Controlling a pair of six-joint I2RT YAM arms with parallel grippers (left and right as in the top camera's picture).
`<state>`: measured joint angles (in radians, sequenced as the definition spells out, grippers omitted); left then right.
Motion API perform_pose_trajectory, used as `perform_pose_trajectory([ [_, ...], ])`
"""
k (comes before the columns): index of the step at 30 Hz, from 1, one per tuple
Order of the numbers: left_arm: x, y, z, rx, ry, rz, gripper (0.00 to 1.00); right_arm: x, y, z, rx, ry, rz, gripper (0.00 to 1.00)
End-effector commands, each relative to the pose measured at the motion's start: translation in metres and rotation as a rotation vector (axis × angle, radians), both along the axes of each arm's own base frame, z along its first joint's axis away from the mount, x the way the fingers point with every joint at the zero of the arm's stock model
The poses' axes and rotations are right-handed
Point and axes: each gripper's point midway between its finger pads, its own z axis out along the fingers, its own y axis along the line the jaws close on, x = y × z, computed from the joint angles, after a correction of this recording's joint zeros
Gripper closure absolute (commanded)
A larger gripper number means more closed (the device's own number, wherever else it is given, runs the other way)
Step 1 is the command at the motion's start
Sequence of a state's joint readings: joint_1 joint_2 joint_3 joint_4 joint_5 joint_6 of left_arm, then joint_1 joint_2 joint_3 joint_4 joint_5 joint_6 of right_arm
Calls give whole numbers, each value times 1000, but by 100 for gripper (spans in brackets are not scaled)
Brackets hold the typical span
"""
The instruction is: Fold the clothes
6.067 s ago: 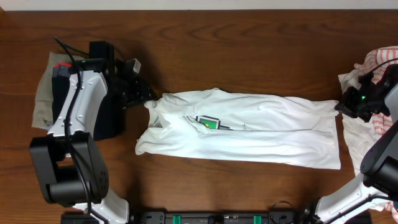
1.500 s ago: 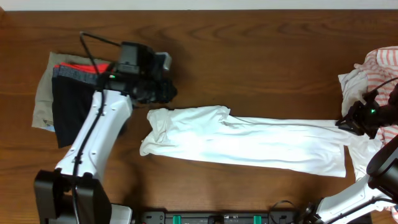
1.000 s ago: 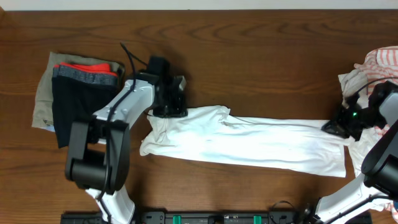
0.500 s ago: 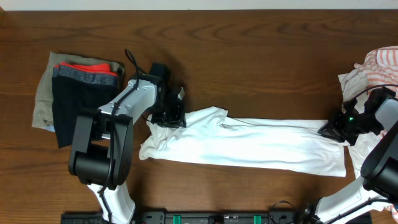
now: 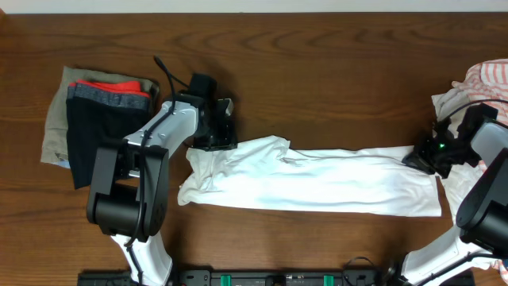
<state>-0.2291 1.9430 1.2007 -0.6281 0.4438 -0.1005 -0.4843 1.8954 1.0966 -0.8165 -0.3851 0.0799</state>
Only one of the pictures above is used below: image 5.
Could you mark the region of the white t-shirt with pixel logo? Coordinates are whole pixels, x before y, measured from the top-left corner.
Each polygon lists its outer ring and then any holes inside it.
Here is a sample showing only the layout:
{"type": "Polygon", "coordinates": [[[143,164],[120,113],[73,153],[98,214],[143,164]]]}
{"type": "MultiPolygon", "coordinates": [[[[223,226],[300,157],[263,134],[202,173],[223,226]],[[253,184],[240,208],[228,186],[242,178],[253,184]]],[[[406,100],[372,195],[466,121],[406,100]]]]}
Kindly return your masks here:
{"type": "Polygon", "coordinates": [[[177,201],[274,211],[439,217],[437,181],[409,168],[409,146],[294,150],[283,137],[244,141],[235,149],[188,149],[192,173],[177,201]]]}

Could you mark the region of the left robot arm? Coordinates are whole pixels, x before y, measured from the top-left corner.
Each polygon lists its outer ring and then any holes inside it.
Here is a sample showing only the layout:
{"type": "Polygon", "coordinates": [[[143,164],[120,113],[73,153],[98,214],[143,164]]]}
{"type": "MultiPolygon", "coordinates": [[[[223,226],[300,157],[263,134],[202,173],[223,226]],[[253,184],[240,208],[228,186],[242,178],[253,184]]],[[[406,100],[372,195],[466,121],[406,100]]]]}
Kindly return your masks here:
{"type": "Polygon", "coordinates": [[[137,285],[165,285],[173,261],[160,234],[169,192],[169,160],[187,139],[205,152],[237,147],[232,99],[216,98],[217,82],[194,74],[138,131],[100,146],[87,219],[122,249],[137,285]]]}

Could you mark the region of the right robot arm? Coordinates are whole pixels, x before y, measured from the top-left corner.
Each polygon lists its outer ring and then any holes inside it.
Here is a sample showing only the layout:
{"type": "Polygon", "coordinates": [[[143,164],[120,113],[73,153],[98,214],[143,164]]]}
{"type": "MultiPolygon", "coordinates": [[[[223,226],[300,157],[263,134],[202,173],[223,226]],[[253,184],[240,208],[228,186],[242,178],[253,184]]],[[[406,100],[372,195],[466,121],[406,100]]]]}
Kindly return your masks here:
{"type": "Polygon", "coordinates": [[[471,268],[507,259],[507,127],[490,100],[461,106],[465,115],[454,137],[446,116],[406,155],[403,164],[448,178],[452,166],[483,161],[484,174],[460,203],[453,227],[393,265],[388,285],[473,285],[471,268]]]}

